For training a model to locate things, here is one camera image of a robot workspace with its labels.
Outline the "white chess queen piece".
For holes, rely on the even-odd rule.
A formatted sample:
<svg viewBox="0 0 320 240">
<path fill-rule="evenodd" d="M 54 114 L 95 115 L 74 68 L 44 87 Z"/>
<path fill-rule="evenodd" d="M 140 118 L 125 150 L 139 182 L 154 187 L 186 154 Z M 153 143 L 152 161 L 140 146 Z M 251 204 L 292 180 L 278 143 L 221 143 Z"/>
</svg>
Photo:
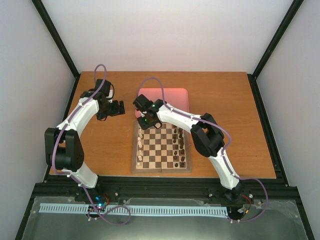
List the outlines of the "white chess queen piece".
<svg viewBox="0 0 320 240">
<path fill-rule="evenodd" d="M 141 145 L 142 144 L 142 139 L 140 137 L 138 137 L 137 140 L 138 140 L 138 144 Z"/>
</svg>

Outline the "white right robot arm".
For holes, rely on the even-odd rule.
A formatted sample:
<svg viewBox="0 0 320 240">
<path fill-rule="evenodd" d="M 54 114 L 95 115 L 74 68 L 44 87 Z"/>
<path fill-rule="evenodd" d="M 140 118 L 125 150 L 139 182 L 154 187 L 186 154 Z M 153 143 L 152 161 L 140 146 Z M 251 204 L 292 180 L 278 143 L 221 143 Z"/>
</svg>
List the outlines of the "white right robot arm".
<svg viewBox="0 0 320 240">
<path fill-rule="evenodd" d="M 196 151 L 209 159 L 218 174 L 220 184 L 224 188 L 224 198 L 235 203 L 241 195 L 240 176 L 234 170 L 226 151 L 224 134 L 212 115 L 192 114 L 180 110 L 162 99 L 155 102 L 140 94 L 133 105 L 141 116 L 137 118 L 143 130 L 169 123 L 191 134 Z"/>
</svg>

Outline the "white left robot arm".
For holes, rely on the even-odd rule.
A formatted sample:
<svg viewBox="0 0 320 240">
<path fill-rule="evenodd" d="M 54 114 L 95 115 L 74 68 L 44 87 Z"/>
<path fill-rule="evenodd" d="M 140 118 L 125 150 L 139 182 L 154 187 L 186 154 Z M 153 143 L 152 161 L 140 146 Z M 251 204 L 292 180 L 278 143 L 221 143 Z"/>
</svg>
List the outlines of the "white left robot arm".
<svg viewBox="0 0 320 240">
<path fill-rule="evenodd" d="M 57 127 L 49 127 L 44 133 L 45 158 L 48 166 L 61 171 L 68 178 L 85 188 L 92 201 L 103 198 L 104 188 L 97 184 L 98 175 L 85 163 L 85 153 L 80 136 L 91 120 L 105 121 L 107 117 L 125 114 L 123 101 L 114 100 L 111 82 L 98 79 L 95 87 L 84 91 L 71 114 Z"/>
</svg>

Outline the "wooden chess board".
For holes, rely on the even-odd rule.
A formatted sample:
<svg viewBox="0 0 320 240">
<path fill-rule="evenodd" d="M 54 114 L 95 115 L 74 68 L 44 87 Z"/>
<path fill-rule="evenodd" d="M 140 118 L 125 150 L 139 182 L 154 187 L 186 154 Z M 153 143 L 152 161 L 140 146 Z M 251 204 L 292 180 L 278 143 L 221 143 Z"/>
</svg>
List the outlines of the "wooden chess board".
<svg viewBox="0 0 320 240">
<path fill-rule="evenodd" d="M 170 123 L 163 123 L 162 127 L 156 129 L 151 127 L 143 130 L 141 143 L 142 149 L 138 147 L 138 137 L 140 133 L 140 125 L 138 122 L 134 123 L 133 131 L 133 150 L 132 150 L 132 173 L 190 173 L 192 171 L 192 157 L 190 153 L 190 140 L 189 133 L 185 130 L 179 132 L 179 128 L 173 128 Z M 184 138 L 184 154 L 181 154 L 179 144 L 179 134 L 182 133 Z M 173 135 L 176 135 L 176 143 L 173 143 Z M 178 145 L 178 149 L 173 149 L 173 145 Z"/>
</svg>

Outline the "dark chess king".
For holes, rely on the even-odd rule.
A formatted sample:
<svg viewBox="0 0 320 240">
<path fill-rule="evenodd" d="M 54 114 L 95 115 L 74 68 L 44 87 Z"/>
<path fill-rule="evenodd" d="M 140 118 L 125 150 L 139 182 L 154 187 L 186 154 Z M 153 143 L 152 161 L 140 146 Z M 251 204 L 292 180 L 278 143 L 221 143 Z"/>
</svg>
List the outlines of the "dark chess king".
<svg viewBox="0 0 320 240">
<path fill-rule="evenodd" d="M 181 137 L 180 139 L 179 139 L 179 144 L 184 144 L 184 138 L 183 137 Z"/>
</svg>

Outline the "pink plastic tray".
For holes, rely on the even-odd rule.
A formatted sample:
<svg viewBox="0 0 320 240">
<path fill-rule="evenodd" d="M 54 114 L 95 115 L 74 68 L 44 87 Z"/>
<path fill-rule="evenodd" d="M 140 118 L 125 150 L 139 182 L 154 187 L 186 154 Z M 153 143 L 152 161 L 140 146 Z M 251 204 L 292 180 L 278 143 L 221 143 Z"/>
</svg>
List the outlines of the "pink plastic tray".
<svg viewBox="0 0 320 240">
<path fill-rule="evenodd" d="M 144 95 L 149 101 L 155 103 L 158 99 L 162 100 L 161 88 L 141 88 L 138 95 Z M 184 88 L 164 88 L 164 97 L 167 104 L 189 112 L 188 91 Z"/>
</svg>

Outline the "left black corner post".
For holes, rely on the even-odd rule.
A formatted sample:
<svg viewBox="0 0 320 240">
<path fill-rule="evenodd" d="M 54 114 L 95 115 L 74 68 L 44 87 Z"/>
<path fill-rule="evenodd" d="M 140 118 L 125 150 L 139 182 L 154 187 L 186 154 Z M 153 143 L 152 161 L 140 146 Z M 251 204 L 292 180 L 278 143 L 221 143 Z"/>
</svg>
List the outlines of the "left black corner post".
<svg viewBox="0 0 320 240">
<path fill-rule="evenodd" d="M 77 70 L 76 65 L 74 64 L 74 61 L 72 60 L 57 28 L 55 27 L 44 3 L 42 0 L 31 0 L 33 3 L 35 9 L 37 10 L 41 20 L 43 21 L 44 25 L 46 26 L 49 34 L 51 35 L 54 43 L 56 44 L 58 50 L 60 51 L 65 63 L 67 64 L 70 72 L 72 73 L 73 77 L 79 78 L 80 73 Z"/>
</svg>

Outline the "black corner post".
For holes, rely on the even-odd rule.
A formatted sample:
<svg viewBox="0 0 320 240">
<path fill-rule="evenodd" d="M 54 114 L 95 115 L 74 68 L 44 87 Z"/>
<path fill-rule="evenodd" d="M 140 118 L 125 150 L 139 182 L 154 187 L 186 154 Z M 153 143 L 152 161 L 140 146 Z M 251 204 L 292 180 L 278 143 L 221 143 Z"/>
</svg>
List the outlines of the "black corner post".
<svg viewBox="0 0 320 240">
<path fill-rule="evenodd" d="M 259 75 L 263 71 L 265 65 L 267 64 L 272 53 L 276 49 L 278 43 L 282 39 L 283 35 L 285 34 L 286 30 L 288 29 L 289 25 L 291 24 L 292 20 L 294 19 L 295 15 L 297 14 L 297 12 L 300 9 L 303 2 L 304 2 L 304 0 L 293 0 L 292 1 L 291 5 L 289 6 L 288 10 L 286 11 L 286 13 L 282 19 L 282 21 L 280 22 L 277 30 L 275 31 L 271 41 L 269 42 L 261 59 L 259 60 L 257 66 L 255 67 L 255 69 L 252 73 L 252 77 L 254 80 L 258 79 Z"/>
<path fill-rule="evenodd" d="M 80 73 L 77 70 L 76 65 L 74 64 L 74 61 L 72 60 L 57 28 L 55 27 L 44 3 L 42 0 L 31 0 L 33 3 L 35 9 L 37 10 L 41 20 L 43 21 L 44 25 L 46 26 L 49 34 L 51 35 L 54 43 L 56 44 L 58 50 L 60 51 L 65 63 L 67 64 L 70 72 L 72 73 L 73 77 L 79 78 Z"/>
</svg>

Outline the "black aluminium frame rail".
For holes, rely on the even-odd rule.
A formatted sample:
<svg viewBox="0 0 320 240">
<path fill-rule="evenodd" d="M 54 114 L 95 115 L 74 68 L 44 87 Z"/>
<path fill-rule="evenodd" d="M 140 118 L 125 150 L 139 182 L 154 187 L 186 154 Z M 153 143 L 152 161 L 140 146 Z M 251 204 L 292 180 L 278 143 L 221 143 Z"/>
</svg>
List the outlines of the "black aluminium frame rail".
<svg viewBox="0 0 320 240">
<path fill-rule="evenodd" d="M 264 179 L 262 185 L 254 180 L 242 183 L 243 190 L 238 199 L 227 200 L 216 178 L 170 178 L 170 177 L 114 177 L 103 176 L 98 189 L 89 189 L 92 200 L 108 197 L 111 203 L 123 204 L 124 200 L 135 199 L 193 199 L 221 206 L 241 206 L 244 196 L 253 195 L 253 202 L 266 199 L 290 200 L 298 205 L 302 200 L 296 187 L 286 186 L 277 179 Z"/>
</svg>

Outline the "right black corner post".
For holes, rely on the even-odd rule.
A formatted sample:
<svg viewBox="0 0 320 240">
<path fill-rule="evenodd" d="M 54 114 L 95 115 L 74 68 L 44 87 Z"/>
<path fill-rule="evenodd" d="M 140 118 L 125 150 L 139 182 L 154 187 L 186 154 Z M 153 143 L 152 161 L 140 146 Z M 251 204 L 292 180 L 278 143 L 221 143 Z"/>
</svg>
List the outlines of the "right black corner post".
<svg viewBox="0 0 320 240">
<path fill-rule="evenodd" d="M 282 21 L 280 22 L 277 30 L 275 31 L 271 41 L 269 42 L 261 59 L 259 60 L 257 66 L 255 67 L 255 69 L 252 73 L 252 77 L 254 80 L 258 79 L 259 75 L 263 71 L 265 65 L 267 64 L 272 53 L 276 49 L 278 43 L 282 39 L 283 35 L 285 34 L 286 30 L 288 29 L 289 25 L 291 24 L 292 20 L 294 19 L 295 15 L 297 14 L 297 12 L 300 9 L 303 2 L 304 2 L 304 0 L 293 0 L 292 1 L 291 5 L 289 6 L 288 10 L 286 11 L 286 13 L 282 19 Z"/>
</svg>

